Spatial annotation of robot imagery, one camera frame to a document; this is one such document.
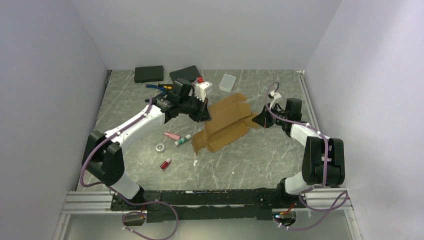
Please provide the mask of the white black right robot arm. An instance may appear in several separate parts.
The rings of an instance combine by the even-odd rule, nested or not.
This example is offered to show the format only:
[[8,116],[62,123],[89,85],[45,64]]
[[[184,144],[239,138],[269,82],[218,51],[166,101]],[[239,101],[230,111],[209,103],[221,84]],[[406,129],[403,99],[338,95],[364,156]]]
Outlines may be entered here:
[[283,180],[284,189],[275,194],[276,203],[287,208],[295,195],[318,187],[338,187],[346,177],[344,142],[331,138],[302,121],[302,101],[288,98],[285,108],[278,103],[264,105],[252,121],[267,129],[280,126],[285,134],[304,147],[301,170]]

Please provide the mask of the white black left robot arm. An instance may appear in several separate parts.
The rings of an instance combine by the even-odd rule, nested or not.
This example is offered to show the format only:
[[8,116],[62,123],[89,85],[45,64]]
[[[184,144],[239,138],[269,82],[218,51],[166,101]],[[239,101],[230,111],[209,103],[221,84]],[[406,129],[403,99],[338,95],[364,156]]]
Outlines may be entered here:
[[208,93],[212,83],[177,79],[170,90],[150,97],[147,106],[121,125],[88,136],[79,183],[84,182],[85,172],[124,198],[124,204],[131,210],[139,209],[145,202],[145,190],[125,172],[124,155],[143,135],[164,125],[180,114],[188,115],[195,122],[211,119],[208,111]]

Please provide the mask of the brown cardboard paper box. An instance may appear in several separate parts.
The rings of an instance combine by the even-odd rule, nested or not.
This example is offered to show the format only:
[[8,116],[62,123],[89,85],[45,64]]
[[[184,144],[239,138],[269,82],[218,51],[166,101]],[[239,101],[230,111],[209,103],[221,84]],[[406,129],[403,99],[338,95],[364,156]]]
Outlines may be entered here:
[[257,116],[251,105],[241,93],[235,93],[210,105],[211,120],[204,123],[203,130],[192,136],[191,145],[196,155],[203,148],[211,153],[244,136],[250,128],[259,128],[253,122]]

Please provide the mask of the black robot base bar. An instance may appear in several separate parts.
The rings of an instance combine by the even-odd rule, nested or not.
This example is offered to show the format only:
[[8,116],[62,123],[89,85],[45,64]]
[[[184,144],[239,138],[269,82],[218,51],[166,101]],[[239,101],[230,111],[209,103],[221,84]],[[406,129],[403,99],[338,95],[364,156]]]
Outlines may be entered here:
[[256,219],[272,220],[279,211],[300,205],[297,195],[284,187],[215,190],[146,190],[146,206],[134,206],[113,196],[113,212],[146,212],[148,223],[179,220]]

